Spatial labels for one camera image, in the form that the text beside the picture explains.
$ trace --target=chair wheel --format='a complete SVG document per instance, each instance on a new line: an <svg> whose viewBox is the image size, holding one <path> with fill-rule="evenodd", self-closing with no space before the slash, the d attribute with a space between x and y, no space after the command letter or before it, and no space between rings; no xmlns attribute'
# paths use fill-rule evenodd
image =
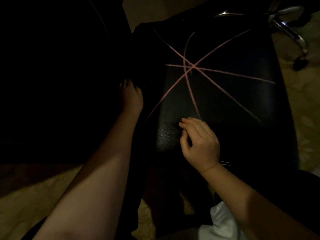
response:
<svg viewBox="0 0 320 240"><path fill-rule="evenodd" d="M295 71L300 71L301 69L305 68L309 64L309 61L307 59L301 59L299 56L294 60L293 63L293 69Z"/></svg>

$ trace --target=pink lines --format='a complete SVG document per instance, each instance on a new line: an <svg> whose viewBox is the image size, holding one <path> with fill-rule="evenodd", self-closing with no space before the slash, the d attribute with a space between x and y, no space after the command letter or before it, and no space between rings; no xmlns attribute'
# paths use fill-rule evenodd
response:
<svg viewBox="0 0 320 240"><path fill-rule="evenodd" d="M229 74L229 75L233 75L233 76L239 76L239 77L245 77L245 78L250 78L250 79L255 79L255 80L260 80L260 81L264 81L264 82L268 82L268 83L272 83L272 84L275 84L273 81L268 81L268 80L265 80L265 79L262 79L262 78L257 78L257 77L252 77L252 76L245 76L245 75L240 75L240 74L236 74L236 73L232 73L232 72L225 72L225 71L220 71L220 70L213 70L213 69L208 69L208 68L201 68L201 67L197 67L197 65L202 61L204 60L205 58L207 58L210 54L212 54L215 50L217 50L218 48L222 47L223 45L225 45L226 43L228 43L229 41L235 39L236 37L239 37L240 35L244 34L248 32L245 31L245 32L242 32L236 36L234 36L233 38L223 42L222 44L220 44L218 47L214 48L212 51L210 51L208 54L206 54L204 57L202 57L200 60L198 60L195 64L192 64L190 61L188 61L186 59L186 50L187 50L187 45L189 43L189 40L190 38L194 35L194 33L192 33L190 35L190 37L188 38L187 40L187 43L186 43L186 46L185 46L185 49L184 49L184 53L183 53L183 56L178 52L176 51L173 47L171 47L167 42L165 42L159 35L158 33L155 31L155 33L158 35L158 37L167 45L170 47L170 49L172 49L178 56L180 56L182 59L183 59L183 65L174 65L174 64L166 64L166 66L170 66L170 67L182 67L183 70L184 70L184 74L178 78L178 80L168 89L168 91L165 93L165 95L160 99L160 101L157 103L157 105L154 107L154 109L151 111L150 115L147 117L147 119L152 115L152 113L154 112L154 110L158 107L158 105L163 101L163 99L168 95L168 93L174 88L175 85L178 84L178 82L182 79L182 78L186 78L186 83L187 83L187 86L188 86L188 89L189 89L189 93L190 93L190 96L191 96L191 99L192 99L192 102L194 104L194 107L195 107L195 110L197 112L197 115L199 117L199 119L201 118L200 117L200 113L199 113L199 110L198 110L198 106L196 104L196 101L194 99L194 96L193 96L193 93L192 93L192 89L191 89L191 86L190 86L190 82L189 82L189 79L188 79L188 72L190 72L192 69L196 69L198 70L205 78L207 78L211 83L213 83L217 88L219 88L224 94L226 94L229 98L231 98L236 104L238 104L242 109L244 109L246 112L248 112L253 118L255 118L257 121L261 122L260 119L255 116L252 112L250 112L245 106L243 106L239 101L237 101L233 96L231 96L225 89L223 89L222 87L220 87L216 82L214 82L209 76L207 76L203 71L211 71L211 72L218 72L218 73L224 73L224 74Z"/></svg>

